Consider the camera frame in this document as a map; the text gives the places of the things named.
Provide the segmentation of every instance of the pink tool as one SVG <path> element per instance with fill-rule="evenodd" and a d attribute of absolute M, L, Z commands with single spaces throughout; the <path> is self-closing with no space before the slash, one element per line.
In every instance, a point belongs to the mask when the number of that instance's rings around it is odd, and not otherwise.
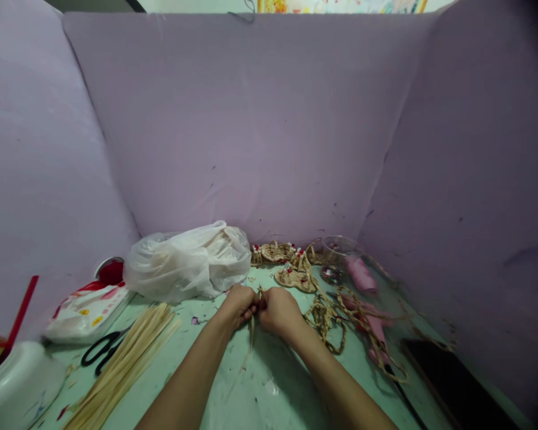
<path fill-rule="evenodd" d="M 337 298 L 336 295 L 334 295 L 332 293 L 329 293 L 329 295 L 331 297 Z M 350 296 L 348 296 L 346 294 L 341 294 L 341 298 L 343 300 L 343 304 L 345 305 L 345 307 L 348 310 L 356 311 L 356 310 L 359 309 L 359 307 L 354 302 L 352 297 L 350 297 Z M 390 313 L 379 311 L 371 303 L 366 303 L 366 302 L 363 302 L 362 300 L 359 300 L 359 304 L 360 304 L 360 307 L 362 309 L 366 309 L 367 311 L 374 312 L 377 315 L 382 315 L 382 316 L 387 317 L 387 318 L 391 317 Z M 373 317 L 373 316 L 367 315 L 367 314 L 365 314 L 365 318 L 366 318 L 366 322 L 369 323 L 369 326 L 370 326 L 372 332 L 377 337 L 377 339 L 381 343 L 383 343 L 384 346 L 386 347 L 387 344 L 386 344 L 386 340 L 385 340 L 385 337 L 384 337 L 383 326 L 391 327 L 394 324 L 394 322 L 392 320 L 382 320 L 381 318 Z M 362 327 L 357 327 L 357 330 L 361 331 L 363 333 L 364 337 L 369 337 L 368 333 Z M 377 353 L 375 352 L 375 349 L 373 347 L 369 348 L 368 355 L 369 355 L 370 359 L 373 360 L 373 362 L 378 365 Z M 385 354 L 384 352 L 382 353 L 382 355 L 383 355 L 383 363 L 388 364 L 390 362 L 389 356 L 387 354 Z"/>
<path fill-rule="evenodd" d="M 363 294 L 377 294 L 377 282 L 372 277 L 369 269 L 366 268 L 362 258 L 357 256 L 346 256 L 345 263 L 347 272 L 353 278 L 354 286 Z"/>

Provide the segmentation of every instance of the purple partition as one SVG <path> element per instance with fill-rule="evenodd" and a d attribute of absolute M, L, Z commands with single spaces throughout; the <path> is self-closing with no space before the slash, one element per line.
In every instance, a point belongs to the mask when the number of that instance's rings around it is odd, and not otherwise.
<path fill-rule="evenodd" d="M 360 238 L 538 422 L 538 21 L 524 3 L 442 13 Z"/>
<path fill-rule="evenodd" d="M 32 275 L 21 338 L 137 239 L 62 15 L 43 1 L 0 0 L 0 334 Z"/>
<path fill-rule="evenodd" d="M 65 15 L 142 235 L 356 237 L 436 15 Z"/>

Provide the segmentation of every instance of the plastic bag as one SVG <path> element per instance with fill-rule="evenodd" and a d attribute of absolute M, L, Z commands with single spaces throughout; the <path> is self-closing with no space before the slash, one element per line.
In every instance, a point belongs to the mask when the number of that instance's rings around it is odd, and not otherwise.
<path fill-rule="evenodd" d="M 243 282 L 250 264 L 245 233 L 217 221 L 179 234 L 144 237 L 126 258 L 124 280 L 131 290 L 162 302 L 212 299 Z"/>
<path fill-rule="evenodd" d="M 44 336 L 55 343 L 97 341 L 135 295 L 124 285 L 96 281 L 72 293 L 56 309 Z"/>

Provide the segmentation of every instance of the table surface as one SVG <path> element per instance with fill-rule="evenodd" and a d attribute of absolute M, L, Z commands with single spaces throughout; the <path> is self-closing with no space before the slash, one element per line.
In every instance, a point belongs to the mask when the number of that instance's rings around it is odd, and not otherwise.
<path fill-rule="evenodd" d="M 279 269 L 279 266 L 251 268 L 244 284 L 255 290 L 258 290 L 259 286 L 264 289 L 278 286 L 273 279 L 273 273 Z M 335 291 L 335 287 L 321 279 L 319 270 L 319 266 L 313 267 L 313 274 L 319 280 L 321 289 Z M 397 363 L 402 364 L 409 374 L 410 383 L 402 385 L 403 389 L 429 429 L 450 429 L 451 426 L 443 412 L 399 347 L 401 339 L 417 338 L 412 330 L 412 323 L 435 340 L 442 341 L 442 339 L 397 291 L 390 288 L 376 272 L 373 274 L 379 285 L 377 297 L 373 299 L 370 296 L 361 297 L 372 302 L 379 310 L 390 312 L 393 316 L 403 315 L 402 303 L 412 315 L 409 320 L 396 321 L 393 327 L 384 329 L 392 357 Z M 291 288 L 290 291 L 298 301 L 302 312 L 313 303 L 312 294 L 305 294 L 295 288 Z M 222 294 L 214 300 L 186 300 L 173 307 L 176 311 L 175 318 L 182 320 L 179 330 L 116 406 L 105 423 L 105 429 L 125 430 L 135 427 L 177 369 L 205 322 L 216 312 L 224 299 L 225 295 Z M 126 328 L 151 303 L 151 300 L 136 295 L 109 331 Z M 197 317 L 203 323 L 191 325 L 192 317 Z M 279 338 L 263 332 L 258 325 L 255 329 L 253 351 L 247 360 L 245 370 L 238 375 L 239 367 L 249 349 L 249 336 L 250 331 L 246 326 L 238 330 L 229 342 L 213 382 L 201 429 L 328 428 L 330 418 L 301 360 Z M 341 329 L 333 329 L 330 336 L 338 345 Z M 401 400 L 394 384 L 368 358 L 368 348 L 360 335 L 348 330 L 345 349 L 336 357 L 399 428 L 418 429 L 416 421 Z M 75 370 L 66 378 L 64 387 L 54 403 L 32 428 L 60 429 L 69 420 L 71 412 L 66 411 L 59 418 L 60 412 L 83 397 L 95 381 L 95 365 L 80 367 L 81 357 L 86 350 L 87 346 L 48 347 L 53 357 L 67 366 L 73 364 Z M 236 378 L 234 389 L 228 396 L 228 391 Z M 530 427 L 526 419 L 502 393 L 486 381 L 481 379 L 481 382 L 521 427 Z"/>

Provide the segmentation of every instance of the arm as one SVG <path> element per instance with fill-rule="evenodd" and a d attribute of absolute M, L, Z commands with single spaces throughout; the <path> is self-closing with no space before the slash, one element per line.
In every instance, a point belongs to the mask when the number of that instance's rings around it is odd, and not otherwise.
<path fill-rule="evenodd" d="M 348 429 L 395 429 L 390 418 L 353 379 L 303 320 L 284 288 L 271 288 L 259 304 L 261 326 L 281 336 L 301 357 L 338 423 Z"/>
<path fill-rule="evenodd" d="M 251 288 L 242 285 L 231 288 L 136 430 L 199 428 L 227 343 L 233 332 L 252 318 L 258 303 L 259 297 Z"/>

